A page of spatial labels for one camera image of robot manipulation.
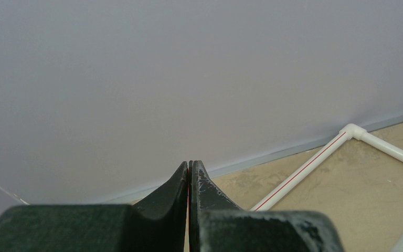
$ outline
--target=floor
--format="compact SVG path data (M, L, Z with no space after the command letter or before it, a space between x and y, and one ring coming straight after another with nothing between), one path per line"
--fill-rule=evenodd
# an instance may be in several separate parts
M403 149L403 123L372 132ZM213 181L250 209L320 148ZM271 210L314 210L335 224L346 251L389 251L403 233L403 163L350 140Z

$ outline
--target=pipe joint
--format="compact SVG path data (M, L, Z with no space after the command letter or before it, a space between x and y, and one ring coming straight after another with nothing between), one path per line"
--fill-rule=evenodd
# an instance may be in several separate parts
M360 140L363 134L367 132L364 128L361 128L355 124L349 123L347 124L343 129L339 131L339 133L344 133L347 132L347 140L350 140L351 138L355 138L357 140Z

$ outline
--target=black metal part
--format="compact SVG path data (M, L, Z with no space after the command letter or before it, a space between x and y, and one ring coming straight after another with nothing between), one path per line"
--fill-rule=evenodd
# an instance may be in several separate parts
M241 209L209 178L201 161L189 162L189 247L200 251L199 214L207 209Z
M18 206L0 217L0 251L183 251L187 163L134 206Z
M344 251L331 221L309 211L205 211L200 251Z
M331 221L309 211L248 212L189 162L189 247L211 251L343 251Z
M316 212L248 212L183 162L135 205L19 206L0 217L0 251L183 251L189 205L192 252L343 251Z

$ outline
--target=red stripe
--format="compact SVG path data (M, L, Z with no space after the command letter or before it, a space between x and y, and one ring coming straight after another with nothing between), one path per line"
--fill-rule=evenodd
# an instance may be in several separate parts
M303 170L305 170L305 168L307 168L311 163L314 162L314 160L316 160L320 155L322 155L322 153L324 153L326 150L328 150L328 148L331 147L331 145L333 145L337 140L339 140L343 135L345 135L346 132L342 133L342 135L340 135L336 140L334 140L334 142L332 142L330 144L330 146L328 146L327 148L325 148L325 150L323 150L319 155L317 155L317 157L315 157L310 163L308 163L303 169L301 169L294 177L292 177L290 180L288 180L288 182L286 182L280 189L278 189L273 195L271 195L271 197L269 197L265 202L263 202L259 207L256 208L257 211L259 208L261 208L267 201L269 201L276 193L278 193L280 190L282 190L282 188L284 188L286 185L288 185L288 183L290 183L297 175L299 175L301 172L303 172Z

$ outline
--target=baseboard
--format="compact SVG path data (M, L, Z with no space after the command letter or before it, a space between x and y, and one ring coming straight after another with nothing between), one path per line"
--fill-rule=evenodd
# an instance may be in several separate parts
M383 128L386 128L389 126L393 126L393 125L399 124L399 123L403 123L403 115L392 118L392 119L384 120L381 122L369 124L369 125L362 125L361 127L366 129L368 132L371 132L371 131L380 130L380 129L383 129ZM312 141L312 142L309 142L306 144L298 145L298 146L295 146L295 147L292 147L289 149L285 149L285 150L274 152L274 153L271 153L268 155L260 156L260 157L250 159L250 160L247 160L244 162L240 162L237 164L221 167L219 169L209 171L209 176L211 178L222 176L222 175L225 175L225 174L228 174L231 172L240 171L240 170L250 168L250 167L253 167L253 166L256 166L259 164L268 163L268 162L271 162L271 161L274 161L277 159L284 158L286 156L294 155L299 152L311 150L311 149L314 149L314 148L327 144L335 136L336 136L335 134L330 135L326 138L322 138L322 139ZM108 203L108 204L129 203L129 202L138 200L140 198L144 198L145 196L149 195L149 193L153 192L158 187L159 187L159 185L153 186L153 187L150 187L147 189L143 189L143 190L134 191L132 193L127 193L125 196L111 199L111 200L105 201L104 203Z

